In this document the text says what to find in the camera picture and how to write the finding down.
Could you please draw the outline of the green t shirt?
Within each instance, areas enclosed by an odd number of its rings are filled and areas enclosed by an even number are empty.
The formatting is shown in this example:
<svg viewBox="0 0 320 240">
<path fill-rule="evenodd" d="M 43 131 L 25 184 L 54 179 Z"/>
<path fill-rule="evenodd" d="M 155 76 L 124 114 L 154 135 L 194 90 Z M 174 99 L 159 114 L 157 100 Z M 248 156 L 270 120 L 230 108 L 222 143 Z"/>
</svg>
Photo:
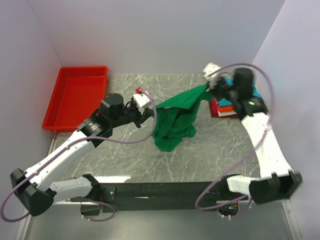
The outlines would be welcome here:
<svg viewBox="0 0 320 240">
<path fill-rule="evenodd" d="M 183 140 L 196 134 L 194 122 L 202 101 L 213 96 L 206 85 L 181 92 L 156 106 L 157 124 L 152 136 L 155 146 L 164 152 L 173 151 Z"/>
</svg>

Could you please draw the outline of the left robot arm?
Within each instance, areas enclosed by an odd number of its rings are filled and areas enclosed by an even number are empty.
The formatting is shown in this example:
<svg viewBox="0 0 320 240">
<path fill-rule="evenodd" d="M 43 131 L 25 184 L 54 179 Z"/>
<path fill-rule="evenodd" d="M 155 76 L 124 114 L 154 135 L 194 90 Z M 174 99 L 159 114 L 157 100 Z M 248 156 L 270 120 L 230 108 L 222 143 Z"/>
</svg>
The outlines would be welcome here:
<svg viewBox="0 0 320 240">
<path fill-rule="evenodd" d="M 39 163 L 26 170 L 17 168 L 10 174 L 12 194 L 36 217 L 54 203 L 72 198 L 98 203 L 101 183 L 91 174 L 57 181 L 73 162 L 96 149 L 103 141 L 112 142 L 113 130 L 135 124 L 140 128 L 150 117 L 157 117 L 153 98 L 145 90 L 132 96 L 128 103 L 119 93 L 110 93 L 100 106 L 85 119 L 71 136 Z"/>
</svg>

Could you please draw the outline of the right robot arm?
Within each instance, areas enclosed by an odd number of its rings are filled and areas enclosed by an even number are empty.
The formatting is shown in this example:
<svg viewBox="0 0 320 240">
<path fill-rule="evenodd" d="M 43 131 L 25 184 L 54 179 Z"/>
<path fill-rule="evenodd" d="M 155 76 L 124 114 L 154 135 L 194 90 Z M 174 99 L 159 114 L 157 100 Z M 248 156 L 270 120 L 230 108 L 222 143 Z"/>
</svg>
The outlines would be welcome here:
<svg viewBox="0 0 320 240">
<path fill-rule="evenodd" d="M 249 68 L 237 68 L 232 83 L 227 83 L 219 70 L 205 75 L 208 87 L 216 100 L 232 103 L 241 124 L 255 147 L 260 177 L 224 176 L 227 193 L 249 196 L 256 204 L 290 199 L 302 183 L 286 161 L 270 124 L 271 112 L 264 100 L 254 94 L 254 73 Z"/>
</svg>

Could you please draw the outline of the teal folded shirt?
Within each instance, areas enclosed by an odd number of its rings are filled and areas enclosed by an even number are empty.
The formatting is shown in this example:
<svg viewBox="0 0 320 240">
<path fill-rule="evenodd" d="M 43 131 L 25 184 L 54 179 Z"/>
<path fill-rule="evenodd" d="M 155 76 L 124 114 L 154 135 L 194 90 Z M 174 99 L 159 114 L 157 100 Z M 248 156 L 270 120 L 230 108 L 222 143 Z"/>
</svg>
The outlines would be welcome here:
<svg viewBox="0 0 320 240">
<path fill-rule="evenodd" d="M 228 84 L 233 85 L 233 79 L 231 77 L 224 77 L 224 79 Z M 262 97 L 261 94 L 258 92 L 258 90 L 256 88 L 255 82 L 253 82 L 252 86 L 253 86 L 253 95 L 256 96 L 256 97 Z M 228 107 L 228 106 L 232 106 L 233 105 L 229 100 L 227 100 L 225 98 L 223 98 L 220 101 L 217 101 L 217 104 L 220 107 Z"/>
</svg>

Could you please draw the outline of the orange folded shirt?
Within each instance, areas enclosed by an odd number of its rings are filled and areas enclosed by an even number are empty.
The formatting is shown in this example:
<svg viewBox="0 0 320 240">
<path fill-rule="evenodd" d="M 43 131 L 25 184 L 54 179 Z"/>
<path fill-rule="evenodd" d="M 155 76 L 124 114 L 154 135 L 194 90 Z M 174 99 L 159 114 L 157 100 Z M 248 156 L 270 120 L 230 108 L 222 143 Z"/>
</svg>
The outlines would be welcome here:
<svg viewBox="0 0 320 240">
<path fill-rule="evenodd" d="M 219 106 L 219 105 L 217 105 L 217 109 L 221 113 L 233 112 L 234 111 L 234 107 L 232 105 L 230 105 L 230 106 Z"/>
</svg>

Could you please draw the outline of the magenta folded shirt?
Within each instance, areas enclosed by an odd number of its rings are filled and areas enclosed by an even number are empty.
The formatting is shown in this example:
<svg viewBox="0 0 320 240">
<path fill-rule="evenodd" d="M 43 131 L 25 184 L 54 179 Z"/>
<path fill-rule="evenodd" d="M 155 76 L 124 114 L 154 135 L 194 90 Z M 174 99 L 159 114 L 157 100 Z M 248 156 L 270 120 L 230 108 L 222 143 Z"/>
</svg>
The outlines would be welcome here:
<svg viewBox="0 0 320 240">
<path fill-rule="evenodd" d="M 214 114 L 218 114 L 219 110 L 218 110 L 218 104 L 215 98 L 213 98 L 212 100 L 212 111 Z"/>
</svg>

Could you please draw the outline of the dark red folded shirt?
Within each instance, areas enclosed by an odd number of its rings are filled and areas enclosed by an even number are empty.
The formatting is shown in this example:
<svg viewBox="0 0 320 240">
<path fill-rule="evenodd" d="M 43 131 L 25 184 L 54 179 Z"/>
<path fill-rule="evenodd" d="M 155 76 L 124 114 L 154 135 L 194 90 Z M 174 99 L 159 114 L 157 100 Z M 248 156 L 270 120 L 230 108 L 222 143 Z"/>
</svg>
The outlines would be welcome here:
<svg viewBox="0 0 320 240">
<path fill-rule="evenodd" d="M 209 104 L 210 115 L 212 118 L 238 118 L 237 114 L 232 112 L 219 112 L 218 105 L 215 101 L 211 101 Z"/>
</svg>

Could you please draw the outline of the red plastic bin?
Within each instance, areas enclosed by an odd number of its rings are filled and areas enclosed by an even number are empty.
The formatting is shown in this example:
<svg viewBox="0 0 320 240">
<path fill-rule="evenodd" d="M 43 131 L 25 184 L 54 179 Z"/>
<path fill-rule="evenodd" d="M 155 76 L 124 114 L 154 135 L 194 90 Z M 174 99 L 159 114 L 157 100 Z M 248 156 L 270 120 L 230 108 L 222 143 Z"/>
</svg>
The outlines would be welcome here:
<svg viewBox="0 0 320 240">
<path fill-rule="evenodd" d="M 104 99 L 106 66 L 69 66 L 59 70 L 42 124 L 53 133 L 73 132 Z"/>
</svg>

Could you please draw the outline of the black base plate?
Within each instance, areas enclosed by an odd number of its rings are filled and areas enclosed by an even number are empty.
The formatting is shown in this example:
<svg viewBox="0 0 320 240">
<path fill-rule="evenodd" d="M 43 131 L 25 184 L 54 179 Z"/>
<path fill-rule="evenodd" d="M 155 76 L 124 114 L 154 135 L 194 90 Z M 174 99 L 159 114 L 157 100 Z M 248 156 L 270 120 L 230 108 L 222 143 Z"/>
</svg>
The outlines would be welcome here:
<svg viewBox="0 0 320 240">
<path fill-rule="evenodd" d="M 192 210 L 199 195 L 210 182 L 164 182 L 164 183 L 101 183 L 100 192 L 89 199 L 104 202 L 117 211 Z M 240 193 L 227 190 L 226 183 L 217 183 L 199 202 L 209 207 L 217 201 L 229 201 L 240 197 Z M 113 210 L 99 204 L 82 202 L 80 213 L 98 216 Z"/>
</svg>

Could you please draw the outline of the aluminium rail frame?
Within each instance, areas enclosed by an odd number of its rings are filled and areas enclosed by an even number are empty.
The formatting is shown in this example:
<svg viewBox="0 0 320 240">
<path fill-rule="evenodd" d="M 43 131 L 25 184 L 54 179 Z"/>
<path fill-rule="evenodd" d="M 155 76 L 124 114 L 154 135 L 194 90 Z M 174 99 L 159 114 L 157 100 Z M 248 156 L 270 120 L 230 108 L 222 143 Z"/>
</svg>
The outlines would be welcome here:
<svg viewBox="0 0 320 240">
<path fill-rule="evenodd" d="M 66 180 L 92 173 L 105 183 L 198 183 L 214 180 L 234 164 L 250 142 L 244 134 L 229 134 L 214 145 L 202 137 L 183 143 L 172 152 L 157 150 L 151 140 L 144 144 L 104 143 L 77 161 L 63 175 Z M 18 240 L 300 240 L 293 207 L 287 200 L 247 207 L 242 214 L 222 218 L 199 210 L 106 211 L 90 222 L 81 217 L 79 202 L 64 200 L 46 213 L 29 216 L 19 225 Z"/>
</svg>

